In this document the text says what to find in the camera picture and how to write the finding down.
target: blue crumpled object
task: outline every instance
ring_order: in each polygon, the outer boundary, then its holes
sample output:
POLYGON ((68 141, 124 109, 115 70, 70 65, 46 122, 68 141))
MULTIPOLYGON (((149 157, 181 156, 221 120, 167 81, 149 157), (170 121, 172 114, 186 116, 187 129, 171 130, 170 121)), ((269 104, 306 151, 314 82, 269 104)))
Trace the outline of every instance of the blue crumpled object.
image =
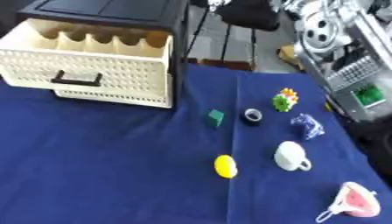
POLYGON ((304 139, 310 140, 314 137, 324 135, 324 127, 316 121, 311 115, 301 114, 291 119, 291 125, 300 125, 304 127, 304 139))

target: green cube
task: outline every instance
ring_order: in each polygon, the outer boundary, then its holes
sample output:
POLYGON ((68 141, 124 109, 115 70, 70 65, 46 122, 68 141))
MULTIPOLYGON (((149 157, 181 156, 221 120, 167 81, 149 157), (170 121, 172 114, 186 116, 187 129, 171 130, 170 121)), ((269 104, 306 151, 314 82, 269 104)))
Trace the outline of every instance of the green cube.
POLYGON ((221 126, 224 116, 225 114, 223 114, 219 110, 213 109, 208 114, 208 123, 215 128, 218 128, 219 126, 221 126))

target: drawer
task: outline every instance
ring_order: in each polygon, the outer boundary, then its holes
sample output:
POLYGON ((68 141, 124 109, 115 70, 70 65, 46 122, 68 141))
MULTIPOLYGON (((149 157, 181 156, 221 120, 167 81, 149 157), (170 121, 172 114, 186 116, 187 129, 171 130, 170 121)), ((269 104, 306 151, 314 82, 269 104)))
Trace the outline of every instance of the drawer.
POLYGON ((27 19, 0 40, 0 73, 58 96, 169 108, 172 36, 27 19))

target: duct tape roll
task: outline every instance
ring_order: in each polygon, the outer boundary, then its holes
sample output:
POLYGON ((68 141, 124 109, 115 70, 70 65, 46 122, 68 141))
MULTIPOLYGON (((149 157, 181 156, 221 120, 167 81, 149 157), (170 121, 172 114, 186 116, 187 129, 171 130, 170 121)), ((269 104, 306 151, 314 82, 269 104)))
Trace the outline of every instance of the duct tape roll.
POLYGON ((258 109, 248 108, 243 114, 241 114, 241 118, 247 125, 257 126, 263 119, 263 114, 258 109))

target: drawer handle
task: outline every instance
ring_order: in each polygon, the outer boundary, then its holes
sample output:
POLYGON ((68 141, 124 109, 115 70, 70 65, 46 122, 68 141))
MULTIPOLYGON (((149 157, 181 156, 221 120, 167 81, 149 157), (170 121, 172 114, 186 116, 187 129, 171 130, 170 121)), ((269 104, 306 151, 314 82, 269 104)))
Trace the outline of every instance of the drawer handle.
POLYGON ((51 83, 56 83, 56 84, 66 84, 66 85, 77 85, 77 86, 85 86, 85 87, 100 87, 101 86, 101 80, 102 80, 102 74, 98 73, 95 77, 95 80, 93 81, 87 81, 87 80, 65 80, 63 79, 64 75, 66 72, 63 70, 59 70, 57 73, 56 77, 51 80, 51 83))

